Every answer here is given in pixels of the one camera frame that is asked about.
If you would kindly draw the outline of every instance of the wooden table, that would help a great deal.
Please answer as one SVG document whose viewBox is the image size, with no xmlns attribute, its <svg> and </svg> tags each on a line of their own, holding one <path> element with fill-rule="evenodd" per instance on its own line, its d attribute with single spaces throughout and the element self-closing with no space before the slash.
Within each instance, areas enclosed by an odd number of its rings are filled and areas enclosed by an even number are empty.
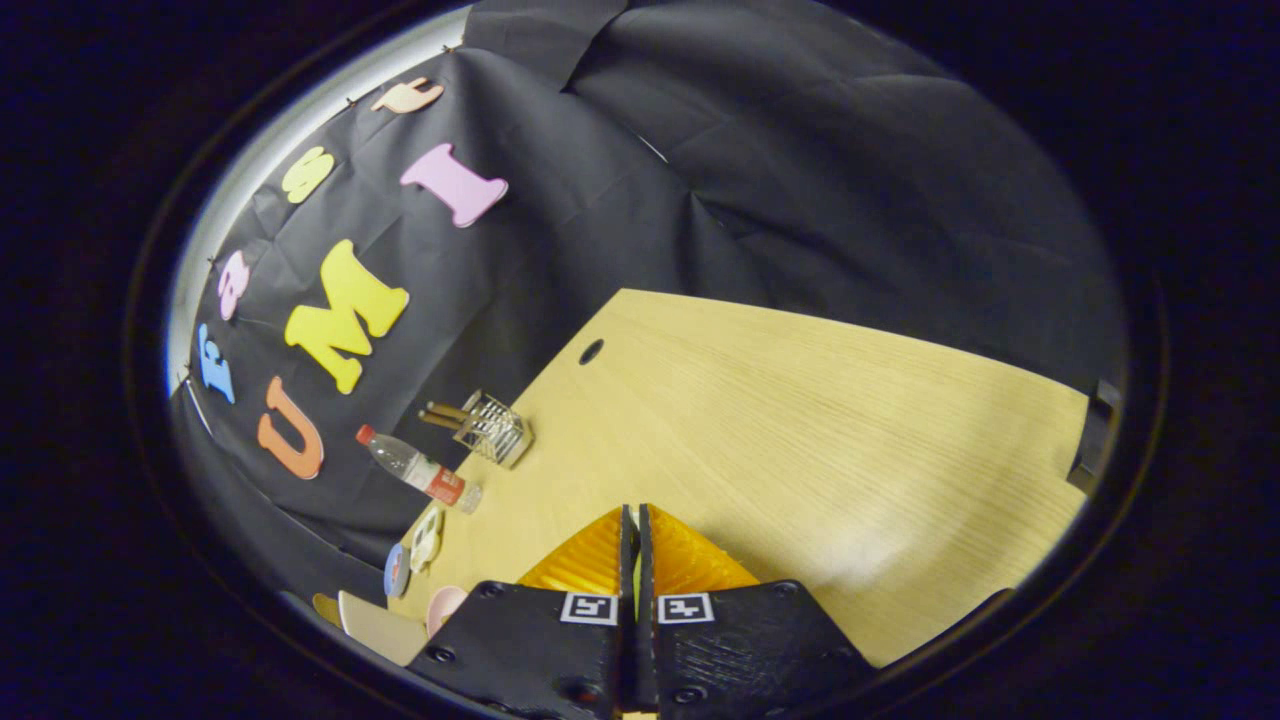
<svg viewBox="0 0 1280 720">
<path fill-rule="evenodd" d="M 516 468 L 458 468 L 484 501 L 447 514 L 430 574 L 389 607 L 424 618 L 439 587 L 515 582 L 607 510 L 653 502 L 762 582 L 804 583 L 884 665 L 1053 547 L 1084 500 L 1066 475 L 1085 404 L 902 336 L 623 290 L 515 401 L 536 434 Z"/>
</svg>

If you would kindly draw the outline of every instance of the plastic bottle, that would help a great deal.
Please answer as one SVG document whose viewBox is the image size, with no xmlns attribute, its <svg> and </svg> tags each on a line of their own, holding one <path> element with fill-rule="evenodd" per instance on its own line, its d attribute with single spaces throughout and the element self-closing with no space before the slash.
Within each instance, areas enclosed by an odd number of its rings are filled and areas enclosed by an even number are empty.
<svg viewBox="0 0 1280 720">
<path fill-rule="evenodd" d="M 480 505 L 480 486 L 467 483 L 404 441 L 376 433 L 369 425 L 360 428 L 356 439 L 369 448 L 384 470 L 435 500 L 468 515 Z"/>
</svg>

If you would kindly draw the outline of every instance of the wire pen holder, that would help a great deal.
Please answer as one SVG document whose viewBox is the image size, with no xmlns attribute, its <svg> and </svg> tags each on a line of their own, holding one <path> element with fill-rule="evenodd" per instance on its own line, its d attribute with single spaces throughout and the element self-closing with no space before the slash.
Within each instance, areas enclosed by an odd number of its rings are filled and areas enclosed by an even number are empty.
<svg viewBox="0 0 1280 720">
<path fill-rule="evenodd" d="M 511 469 L 534 442 L 534 430 L 493 396 L 477 389 L 461 407 L 466 415 L 453 439 L 485 460 Z"/>
</svg>

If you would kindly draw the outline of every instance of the foam letter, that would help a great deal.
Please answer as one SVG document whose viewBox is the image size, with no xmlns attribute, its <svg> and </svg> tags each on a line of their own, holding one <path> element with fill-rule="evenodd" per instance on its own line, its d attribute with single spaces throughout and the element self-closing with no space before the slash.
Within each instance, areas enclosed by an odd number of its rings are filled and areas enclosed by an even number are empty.
<svg viewBox="0 0 1280 720">
<path fill-rule="evenodd" d="M 378 99 L 378 102 L 374 102 L 374 106 L 370 108 L 370 110 L 379 110 L 381 108 L 387 108 L 393 113 L 412 113 L 413 110 L 421 110 L 422 108 L 426 108 L 431 102 L 435 102 L 436 97 L 444 95 L 444 87 L 439 85 L 431 87 L 426 92 L 419 92 L 413 90 L 415 87 L 422 85 L 424 82 L 426 82 L 426 78 L 420 77 L 413 79 L 412 82 L 408 83 L 402 82 L 392 87 L 390 90 L 384 92 L 381 97 Z"/>
<path fill-rule="evenodd" d="M 293 164 L 287 173 L 284 173 L 284 179 L 280 181 L 280 187 L 284 192 L 288 192 L 289 202 L 297 205 L 311 195 L 311 191 L 320 184 L 324 178 L 329 177 L 329 172 L 333 170 L 334 159 L 324 151 L 324 147 L 315 146 L 307 150 L 298 158 L 298 161 Z"/>
<path fill-rule="evenodd" d="M 465 228 L 507 195 L 507 181 L 484 179 L 451 155 L 443 142 L 422 155 L 401 176 L 401 184 L 417 183 L 453 209 L 453 225 Z"/>
<path fill-rule="evenodd" d="M 200 323 L 196 342 L 200 347 L 200 377 L 205 380 L 205 387 L 220 391 L 227 402 L 236 405 L 236 391 L 232 389 L 232 369 L 227 360 L 221 360 L 223 354 L 218 346 L 209 340 L 209 325 Z"/>
<path fill-rule="evenodd" d="M 266 407 L 279 410 L 280 415 L 284 415 L 284 419 L 293 425 L 293 429 L 298 430 L 302 436 L 302 452 L 293 450 L 293 446 L 280 437 L 280 433 L 271 425 L 271 416 L 266 413 L 262 413 L 262 416 L 257 419 L 257 443 L 271 451 L 280 465 L 303 480 L 310 480 L 320 474 L 320 464 L 324 462 L 324 441 L 320 439 L 320 433 L 316 432 L 311 419 L 303 415 L 302 410 L 298 410 L 288 395 L 284 395 L 284 383 L 280 382 L 279 377 L 271 378 L 271 383 L 266 386 Z"/>
<path fill-rule="evenodd" d="M 355 314 L 365 319 L 369 334 L 383 337 L 408 305 L 408 292 L 383 284 L 356 260 L 353 247 L 343 240 L 320 263 L 320 282 L 330 309 L 298 305 L 284 325 L 284 342 L 301 345 L 333 375 L 343 395 L 351 395 L 362 368 L 360 360 L 343 357 L 334 348 L 357 355 L 374 351 Z"/>
<path fill-rule="evenodd" d="M 236 314 L 236 305 L 247 287 L 248 265 L 244 264 L 244 254 L 237 250 L 227 259 L 223 274 L 218 278 L 218 297 L 221 299 L 224 320 L 230 320 Z"/>
</svg>

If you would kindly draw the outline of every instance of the pink letter i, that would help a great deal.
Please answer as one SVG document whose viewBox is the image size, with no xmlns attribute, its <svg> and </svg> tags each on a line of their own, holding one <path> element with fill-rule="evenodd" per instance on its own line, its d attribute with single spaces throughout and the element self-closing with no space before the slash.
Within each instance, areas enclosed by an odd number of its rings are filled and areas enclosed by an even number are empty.
<svg viewBox="0 0 1280 720">
<path fill-rule="evenodd" d="M 465 228 L 507 195 L 507 181 L 484 179 L 453 159 L 453 143 L 436 145 L 401 176 L 401 184 L 417 183 L 453 209 L 454 227 Z"/>
</svg>

